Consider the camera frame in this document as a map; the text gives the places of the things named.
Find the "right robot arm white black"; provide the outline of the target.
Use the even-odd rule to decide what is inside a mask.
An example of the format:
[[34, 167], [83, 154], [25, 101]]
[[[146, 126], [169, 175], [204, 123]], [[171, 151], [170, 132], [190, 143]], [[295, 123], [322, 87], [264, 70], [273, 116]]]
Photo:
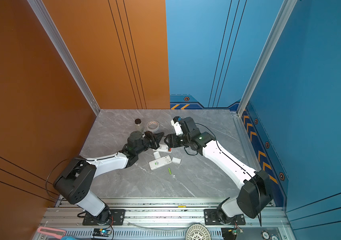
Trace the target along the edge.
[[237, 197], [227, 198], [217, 206], [217, 218], [221, 224], [230, 224], [238, 215], [260, 219], [262, 210], [274, 199], [269, 174], [264, 170], [256, 171], [235, 158], [210, 129], [201, 132], [201, 124], [195, 123], [191, 117], [176, 116], [171, 125], [175, 133], [165, 137], [168, 147], [191, 148], [216, 164], [240, 190]]

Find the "small white battery cover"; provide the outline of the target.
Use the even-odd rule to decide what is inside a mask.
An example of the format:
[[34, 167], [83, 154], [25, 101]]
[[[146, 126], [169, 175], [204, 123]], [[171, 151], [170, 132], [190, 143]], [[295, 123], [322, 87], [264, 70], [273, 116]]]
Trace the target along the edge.
[[153, 156], [155, 159], [161, 158], [160, 153], [158, 151], [153, 152]]

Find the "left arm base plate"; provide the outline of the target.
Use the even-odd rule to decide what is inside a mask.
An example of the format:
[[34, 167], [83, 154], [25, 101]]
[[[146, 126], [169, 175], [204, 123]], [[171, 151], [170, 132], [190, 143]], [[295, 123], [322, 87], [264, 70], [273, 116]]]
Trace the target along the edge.
[[125, 209], [111, 209], [107, 217], [94, 217], [85, 212], [83, 226], [122, 226], [125, 218]]

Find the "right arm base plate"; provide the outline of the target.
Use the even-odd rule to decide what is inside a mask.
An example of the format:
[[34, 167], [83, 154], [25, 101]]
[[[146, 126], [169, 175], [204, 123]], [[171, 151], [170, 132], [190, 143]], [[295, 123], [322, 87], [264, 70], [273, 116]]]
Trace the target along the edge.
[[234, 217], [227, 217], [223, 211], [218, 209], [204, 210], [205, 225], [235, 225], [244, 226], [246, 224], [244, 215], [236, 215]]

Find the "small white remote control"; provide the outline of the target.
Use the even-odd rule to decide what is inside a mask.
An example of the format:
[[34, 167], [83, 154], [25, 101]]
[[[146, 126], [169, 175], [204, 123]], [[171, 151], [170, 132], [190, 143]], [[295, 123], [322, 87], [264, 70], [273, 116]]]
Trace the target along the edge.
[[160, 144], [156, 151], [163, 153], [171, 153], [172, 148], [168, 147], [166, 144]]

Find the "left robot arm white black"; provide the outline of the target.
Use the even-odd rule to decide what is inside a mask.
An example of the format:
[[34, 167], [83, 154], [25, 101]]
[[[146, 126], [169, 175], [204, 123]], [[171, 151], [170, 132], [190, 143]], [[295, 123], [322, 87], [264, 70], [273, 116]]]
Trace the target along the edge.
[[108, 172], [126, 169], [134, 165], [139, 154], [159, 148], [164, 133], [146, 131], [132, 132], [122, 150], [109, 156], [98, 158], [75, 157], [53, 183], [57, 190], [70, 204], [81, 207], [90, 214], [96, 224], [106, 225], [111, 219], [109, 206], [91, 192], [94, 178]]

